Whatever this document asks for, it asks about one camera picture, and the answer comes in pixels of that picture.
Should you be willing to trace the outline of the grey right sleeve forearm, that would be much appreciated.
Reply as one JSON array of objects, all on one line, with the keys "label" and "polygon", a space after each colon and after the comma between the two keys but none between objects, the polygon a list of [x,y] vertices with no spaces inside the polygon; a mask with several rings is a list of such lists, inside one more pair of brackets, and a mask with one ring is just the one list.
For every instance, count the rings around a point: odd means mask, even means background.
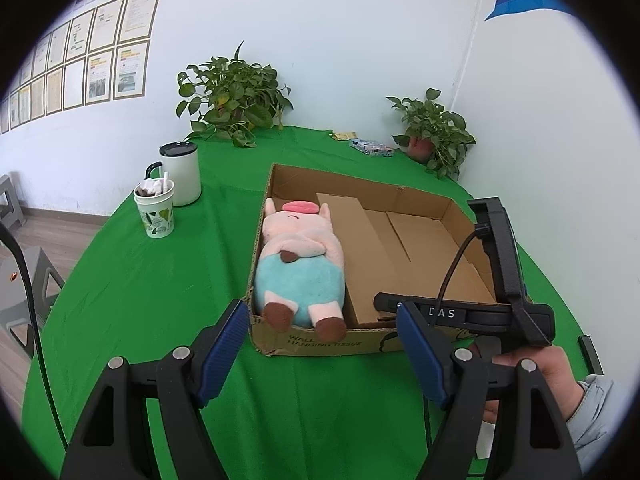
[{"label": "grey right sleeve forearm", "polygon": [[630,394],[624,386],[602,375],[589,375],[579,385],[584,395],[568,420],[567,429],[585,474],[620,428],[630,405]]}]

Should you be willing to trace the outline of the person's right hand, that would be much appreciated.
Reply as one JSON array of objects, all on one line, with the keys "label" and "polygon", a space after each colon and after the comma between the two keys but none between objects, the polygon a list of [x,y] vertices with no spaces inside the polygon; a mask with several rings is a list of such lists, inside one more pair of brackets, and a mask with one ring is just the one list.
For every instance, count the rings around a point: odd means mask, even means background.
[{"label": "person's right hand", "polygon": [[546,378],[564,420],[567,422],[577,411],[585,395],[585,389],[576,382],[570,361],[561,347],[521,348],[492,358],[498,365],[515,366],[524,359],[535,362]]}]

